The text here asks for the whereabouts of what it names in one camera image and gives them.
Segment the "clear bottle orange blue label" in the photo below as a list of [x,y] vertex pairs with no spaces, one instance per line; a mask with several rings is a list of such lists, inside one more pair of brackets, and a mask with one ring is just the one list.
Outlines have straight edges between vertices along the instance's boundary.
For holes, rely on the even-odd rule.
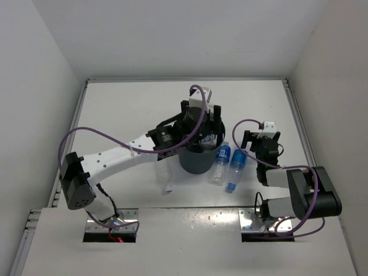
[[198,142],[202,152],[211,152],[217,147],[217,134],[211,133],[206,135]]

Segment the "clear unlabelled plastic bottle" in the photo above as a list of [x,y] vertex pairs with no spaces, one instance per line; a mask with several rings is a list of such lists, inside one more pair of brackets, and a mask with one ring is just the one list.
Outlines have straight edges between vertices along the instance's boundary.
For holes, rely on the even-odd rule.
[[158,183],[163,195],[173,192],[174,171],[171,163],[167,159],[157,161],[155,171]]

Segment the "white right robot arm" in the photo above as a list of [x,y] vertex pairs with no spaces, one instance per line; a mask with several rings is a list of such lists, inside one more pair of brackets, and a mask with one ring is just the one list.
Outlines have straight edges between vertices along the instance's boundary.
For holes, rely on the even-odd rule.
[[256,175],[258,181],[265,187],[281,187],[289,190],[289,196],[284,198],[262,200],[258,215],[263,220],[279,217],[296,217],[303,219],[312,204],[312,191],[315,181],[318,181],[317,198],[310,219],[338,216],[342,212],[342,202],[326,171],[322,166],[314,167],[317,177],[310,169],[276,169],[266,163],[276,166],[280,156],[277,132],[272,138],[263,138],[260,133],[245,131],[241,148],[251,144],[250,151],[263,163],[258,163]]

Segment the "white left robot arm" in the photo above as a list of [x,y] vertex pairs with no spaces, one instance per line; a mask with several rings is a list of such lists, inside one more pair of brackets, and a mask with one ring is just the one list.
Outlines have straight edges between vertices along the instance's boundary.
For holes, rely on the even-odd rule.
[[114,200],[101,187],[104,179],[175,155],[185,171],[203,174],[210,170],[224,137],[221,106],[202,110],[192,101],[182,101],[179,114],[127,146],[84,156],[76,152],[67,154],[60,163],[59,173],[67,207],[85,210],[95,223],[108,230],[126,227]]

